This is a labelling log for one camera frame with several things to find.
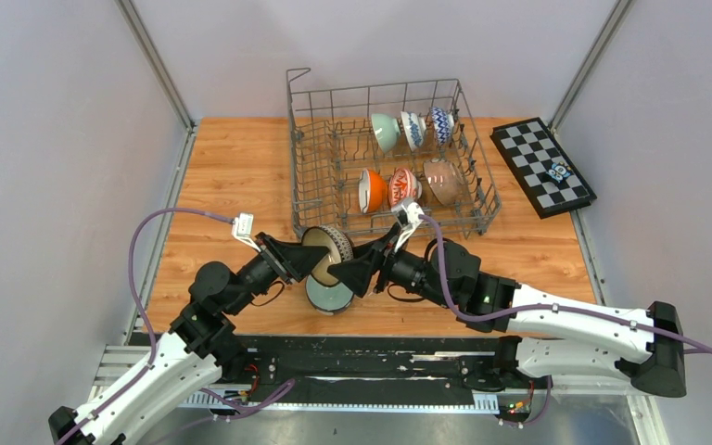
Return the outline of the black bowl beige inside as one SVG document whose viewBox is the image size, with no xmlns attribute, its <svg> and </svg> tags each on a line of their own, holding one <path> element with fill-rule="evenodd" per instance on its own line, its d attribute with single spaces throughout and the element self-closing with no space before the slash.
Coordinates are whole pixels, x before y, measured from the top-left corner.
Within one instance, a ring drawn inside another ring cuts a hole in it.
<svg viewBox="0 0 712 445">
<path fill-rule="evenodd" d="M 342 231 L 333 226 L 321 225 L 308 228 L 302 235 L 301 244 L 305 247 L 328 249 L 328 253 L 311 272 L 311 277 L 322 286 L 336 286 L 340 282 L 328 272 L 329 266 L 354 258 L 352 242 Z"/>
</svg>

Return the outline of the orange bowl white inside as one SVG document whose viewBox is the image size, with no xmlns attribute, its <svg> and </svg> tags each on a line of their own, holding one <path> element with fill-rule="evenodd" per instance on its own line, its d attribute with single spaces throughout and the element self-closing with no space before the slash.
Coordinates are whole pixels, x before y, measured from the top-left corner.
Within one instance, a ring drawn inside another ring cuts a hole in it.
<svg viewBox="0 0 712 445">
<path fill-rule="evenodd" d="M 387 194 L 384 178 L 371 169 L 363 169 L 358 182 L 358 201 L 361 213 L 371 213 L 382 208 Z"/>
</svg>

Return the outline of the orange floral pattern bowl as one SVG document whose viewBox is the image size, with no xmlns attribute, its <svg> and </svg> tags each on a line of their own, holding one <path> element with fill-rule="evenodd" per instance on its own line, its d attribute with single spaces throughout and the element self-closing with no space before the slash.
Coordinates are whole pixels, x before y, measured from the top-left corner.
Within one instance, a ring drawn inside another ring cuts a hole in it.
<svg viewBox="0 0 712 445">
<path fill-rule="evenodd" d="M 418 200 L 422 193 L 421 184 L 408 168 L 397 168 L 388 181 L 388 202 L 391 207 L 407 197 Z"/>
</svg>

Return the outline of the clear glass bowl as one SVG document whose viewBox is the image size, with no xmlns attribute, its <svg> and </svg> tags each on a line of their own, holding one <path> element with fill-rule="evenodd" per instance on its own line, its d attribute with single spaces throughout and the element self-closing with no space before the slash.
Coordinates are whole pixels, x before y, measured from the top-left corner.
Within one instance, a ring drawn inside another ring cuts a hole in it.
<svg viewBox="0 0 712 445">
<path fill-rule="evenodd" d="M 451 161 L 427 160 L 423 164 L 423 173 L 432 194 L 442 205 L 452 205 L 458 200 L 464 177 Z"/>
</svg>

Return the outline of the blue floral pattern bowl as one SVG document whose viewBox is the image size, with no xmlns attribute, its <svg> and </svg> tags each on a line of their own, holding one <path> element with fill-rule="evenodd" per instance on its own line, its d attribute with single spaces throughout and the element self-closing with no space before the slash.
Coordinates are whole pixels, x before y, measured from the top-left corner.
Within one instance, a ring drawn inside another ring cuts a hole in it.
<svg viewBox="0 0 712 445">
<path fill-rule="evenodd" d="M 400 120 L 409 148 L 412 151 L 421 148 L 426 137 L 426 123 L 424 119 L 417 113 L 402 111 L 400 113 Z"/>
</svg>

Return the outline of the blue zigzag pattern bowl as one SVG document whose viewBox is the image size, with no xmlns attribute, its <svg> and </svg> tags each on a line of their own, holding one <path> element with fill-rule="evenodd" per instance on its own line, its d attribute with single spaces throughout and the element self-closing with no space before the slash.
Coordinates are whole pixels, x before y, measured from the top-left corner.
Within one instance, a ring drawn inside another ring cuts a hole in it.
<svg viewBox="0 0 712 445">
<path fill-rule="evenodd" d="M 437 146 L 445 146 L 451 141 L 455 122 L 453 115 L 444 108 L 431 107 L 428 115 L 433 124 Z"/>
</svg>

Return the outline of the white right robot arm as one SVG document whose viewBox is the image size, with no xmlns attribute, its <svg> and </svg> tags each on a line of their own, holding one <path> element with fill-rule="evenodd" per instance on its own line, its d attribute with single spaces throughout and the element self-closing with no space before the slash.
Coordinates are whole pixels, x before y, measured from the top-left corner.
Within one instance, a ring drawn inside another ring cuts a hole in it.
<svg viewBox="0 0 712 445">
<path fill-rule="evenodd" d="M 394 243 L 391 235 L 357 247 L 357 257 L 327 271 L 355 295 L 374 276 L 445 309 L 483 333 L 501 333 L 488 364 L 499 387 L 557 375 L 595 375 L 627 381 L 644 393 L 686 395 L 683 345 L 676 308 L 616 309 L 565 299 L 513 279 L 481 271 L 481 260 L 445 239 L 424 256 Z"/>
</svg>

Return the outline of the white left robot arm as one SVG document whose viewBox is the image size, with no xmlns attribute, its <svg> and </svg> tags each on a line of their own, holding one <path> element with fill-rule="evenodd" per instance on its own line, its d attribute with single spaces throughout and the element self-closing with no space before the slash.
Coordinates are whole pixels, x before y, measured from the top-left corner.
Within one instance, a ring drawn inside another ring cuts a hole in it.
<svg viewBox="0 0 712 445">
<path fill-rule="evenodd" d="M 256 255 L 233 272 L 221 261 L 201 266 L 190 300 L 149 353 L 102 393 L 77 408 L 62 406 L 48 424 L 56 444 L 135 444 L 194 392 L 221 379 L 239 381 L 247 350 L 229 316 L 282 279 L 299 281 L 330 255 L 327 246 L 278 241 L 260 233 Z"/>
</svg>

